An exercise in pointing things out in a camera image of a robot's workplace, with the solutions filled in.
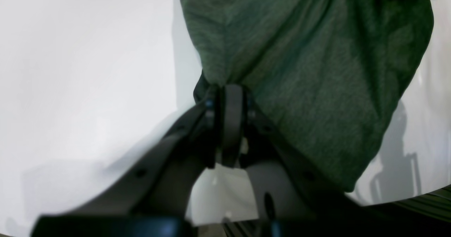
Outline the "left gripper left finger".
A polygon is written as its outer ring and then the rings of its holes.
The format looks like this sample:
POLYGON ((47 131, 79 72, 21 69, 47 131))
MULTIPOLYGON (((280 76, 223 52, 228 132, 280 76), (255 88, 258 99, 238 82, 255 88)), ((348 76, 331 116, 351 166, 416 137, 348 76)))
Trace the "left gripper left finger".
POLYGON ((185 213, 198 177, 215 165, 220 118, 221 91, 212 86, 111 187, 73 211, 41 216, 32 236, 196 236, 185 213))

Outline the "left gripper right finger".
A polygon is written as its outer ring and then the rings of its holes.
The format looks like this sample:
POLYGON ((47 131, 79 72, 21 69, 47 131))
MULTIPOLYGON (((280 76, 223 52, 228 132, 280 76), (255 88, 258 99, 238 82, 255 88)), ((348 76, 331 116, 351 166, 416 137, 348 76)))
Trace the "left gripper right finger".
POLYGON ((362 207, 293 148, 241 86, 223 99, 221 163, 246 171, 259 237, 449 237, 450 222, 389 203, 362 207))

